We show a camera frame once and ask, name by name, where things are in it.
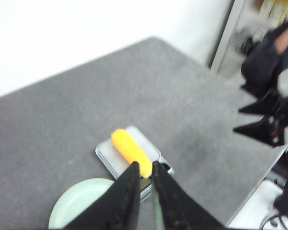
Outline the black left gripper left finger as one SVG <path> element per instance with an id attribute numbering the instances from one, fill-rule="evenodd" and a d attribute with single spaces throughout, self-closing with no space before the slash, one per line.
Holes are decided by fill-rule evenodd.
<path id="1" fill-rule="evenodd" d="M 134 161 L 93 204 L 64 230 L 135 230 L 140 209 L 140 170 Z"/>

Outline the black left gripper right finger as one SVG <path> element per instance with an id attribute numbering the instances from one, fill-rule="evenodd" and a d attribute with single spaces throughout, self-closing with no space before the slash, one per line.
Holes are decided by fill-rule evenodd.
<path id="1" fill-rule="evenodd" d="M 188 196 L 157 161 L 153 162 L 152 185 L 156 230 L 223 230 L 225 228 Z"/>

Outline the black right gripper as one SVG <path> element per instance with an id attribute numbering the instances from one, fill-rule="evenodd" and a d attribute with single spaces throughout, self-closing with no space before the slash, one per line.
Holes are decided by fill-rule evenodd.
<path id="1" fill-rule="evenodd" d="M 288 127 L 288 97 L 279 92 L 271 91 L 265 97 L 239 109 L 240 113 L 254 115 L 272 115 L 260 121 L 233 128 L 233 132 L 269 146 L 285 144 L 284 130 Z"/>

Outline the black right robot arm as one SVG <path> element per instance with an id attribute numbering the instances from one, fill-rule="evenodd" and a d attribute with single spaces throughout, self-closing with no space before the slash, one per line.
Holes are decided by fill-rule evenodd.
<path id="1" fill-rule="evenodd" d="M 238 126 L 234 132 L 272 147 L 285 144 L 284 130 L 288 127 L 288 96 L 278 90 L 278 77 L 288 69 L 288 22 L 268 31 L 262 42 L 241 66 L 246 80 L 242 89 L 257 101 L 242 107 L 240 113 L 262 115 L 260 121 Z"/>

